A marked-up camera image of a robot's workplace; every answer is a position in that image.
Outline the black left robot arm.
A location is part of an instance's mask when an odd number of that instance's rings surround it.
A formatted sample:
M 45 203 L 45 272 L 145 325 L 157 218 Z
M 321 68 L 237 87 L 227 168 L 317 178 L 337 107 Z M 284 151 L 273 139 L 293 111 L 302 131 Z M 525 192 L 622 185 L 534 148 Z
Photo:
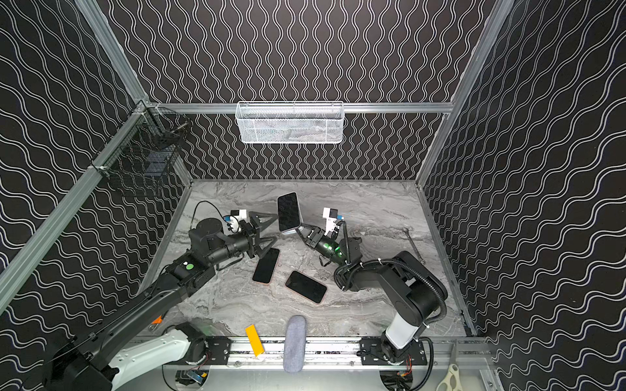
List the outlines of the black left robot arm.
M 190 249 L 138 296 L 99 321 L 93 330 L 47 348 L 42 365 L 44 389 L 116 390 L 166 363 L 202 364 L 210 356 L 206 337 L 190 324 L 134 348 L 127 345 L 158 316 L 212 280 L 220 264 L 233 263 L 244 255 L 265 256 L 277 238 L 262 237 L 262 232 L 277 218 L 274 213 L 249 212 L 236 219 L 231 235 L 223 230 L 226 218 L 199 221 L 188 233 Z

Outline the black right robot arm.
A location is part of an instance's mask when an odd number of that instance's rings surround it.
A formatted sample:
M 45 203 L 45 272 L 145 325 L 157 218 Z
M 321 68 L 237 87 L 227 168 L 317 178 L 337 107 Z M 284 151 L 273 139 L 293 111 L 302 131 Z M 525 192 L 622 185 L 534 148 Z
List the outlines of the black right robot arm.
M 340 221 L 329 234 L 318 226 L 302 224 L 295 230 L 310 249 L 334 264 L 334 283 L 343 292 L 380 288 L 395 309 L 395 317 L 381 334 L 380 357 L 389 363 L 408 360 L 410 350 L 431 324 L 448 314 L 448 291 L 444 284 L 413 254 L 401 251 L 394 257 L 365 260 L 362 239 L 349 236 Z

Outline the black phone taken from case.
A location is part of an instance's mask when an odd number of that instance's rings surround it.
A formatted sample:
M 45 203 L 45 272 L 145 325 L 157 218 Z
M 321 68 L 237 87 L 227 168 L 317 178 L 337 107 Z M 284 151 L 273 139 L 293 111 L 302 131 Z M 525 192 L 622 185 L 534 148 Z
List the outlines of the black phone taken from case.
M 277 214 L 281 233 L 295 231 L 301 226 L 301 213 L 296 192 L 290 192 L 277 198 Z

